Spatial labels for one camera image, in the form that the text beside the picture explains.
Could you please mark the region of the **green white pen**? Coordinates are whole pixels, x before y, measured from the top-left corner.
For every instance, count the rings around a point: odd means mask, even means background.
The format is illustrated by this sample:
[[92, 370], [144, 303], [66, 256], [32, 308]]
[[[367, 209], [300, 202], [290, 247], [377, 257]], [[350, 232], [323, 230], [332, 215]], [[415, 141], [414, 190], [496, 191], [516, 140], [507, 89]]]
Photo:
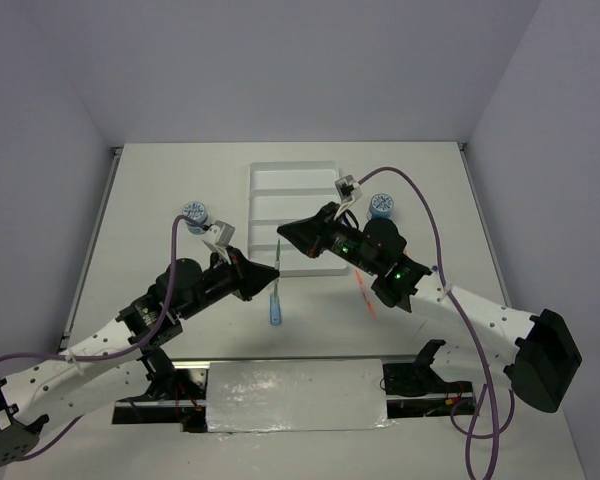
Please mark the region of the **green white pen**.
[[[281, 257], [281, 240], [280, 240], [280, 238], [278, 238], [277, 239], [277, 244], [276, 244], [276, 251], [275, 251], [275, 268], [278, 270], [279, 274], [280, 274], [280, 257]], [[278, 303], [279, 303], [279, 280], [280, 280], [280, 276], [275, 281], [274, 291], [273, 291], [274, 299]]]

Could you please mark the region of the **orange highlighter pen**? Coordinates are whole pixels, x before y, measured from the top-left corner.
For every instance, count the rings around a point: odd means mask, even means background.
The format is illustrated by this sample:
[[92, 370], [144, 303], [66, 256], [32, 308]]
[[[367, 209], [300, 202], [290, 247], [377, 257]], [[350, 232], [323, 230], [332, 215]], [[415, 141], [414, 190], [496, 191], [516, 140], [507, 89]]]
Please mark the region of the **orange highlighter pen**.
[[358, 269], [355, 269], [355, 276], [356, 276], [356, 280], [358, 282], [358, 285], [359, 285], [359, 288], [360, 288], [363, 300], [364, 300], [365, 305], [366, 305], [366, 307], [367, 307], [367, 309], [369, 311], [369, 314], [370, 314], [371, 318], [374, 321], [377, 321], [377, 315], [375, 313], [375, 310], [374, 310], [374, 307], [373, 307], [373, 303], [372, 303], [372, 301], [370, 299], [370, 296], [368, 294], [368, 290], [367, 290], [366, 284], [364, 282], [364, 279], [363, 279], [363, 277], [362, 277], [362, 275], [361, 275], [361, 273], [360, 273], [360, 271]]

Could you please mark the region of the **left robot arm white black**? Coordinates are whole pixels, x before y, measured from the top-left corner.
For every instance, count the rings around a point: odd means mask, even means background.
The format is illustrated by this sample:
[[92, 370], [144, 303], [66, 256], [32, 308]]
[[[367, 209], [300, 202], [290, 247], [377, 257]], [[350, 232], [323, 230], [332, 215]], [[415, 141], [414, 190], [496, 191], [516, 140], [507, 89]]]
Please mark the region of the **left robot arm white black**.
[[182, 323], [227, 296], [249, 301], [280, 276], [237, 248], [207, 269], [179, 259], [100, 330], [57, 355], [0, 377], [0, 468], [27, 460], [41, 438], [106, 404], [181, 383], [163, 345]]

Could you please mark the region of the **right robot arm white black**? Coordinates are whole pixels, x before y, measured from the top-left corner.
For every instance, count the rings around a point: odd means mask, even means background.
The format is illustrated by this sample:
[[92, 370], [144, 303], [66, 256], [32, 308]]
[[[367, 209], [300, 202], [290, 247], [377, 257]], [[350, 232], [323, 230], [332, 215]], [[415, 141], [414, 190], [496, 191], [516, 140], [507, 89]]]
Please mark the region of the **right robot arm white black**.
[[388, 308], [427, 320], [459, 324], [477, 339], [485, 366], [469, 374], [465, 360], [429, 357], [414, 371], [416, 383], [437, 391], [455, 372], [467, 381], [492, 380], [530, 407], [556, 412], [582, 364], [564, 318], [549, 309], [539, 314], [508, 308], [458, 286], [443, 284], [432, 270], [406, 253], [407, 241], [388, 218], [373, 218], [358, 229], [337, 219], [338, 204], [314, 216], [278, 226], [278, 234], [301, 254], [330, 252], [373, 276], [371, 289]]

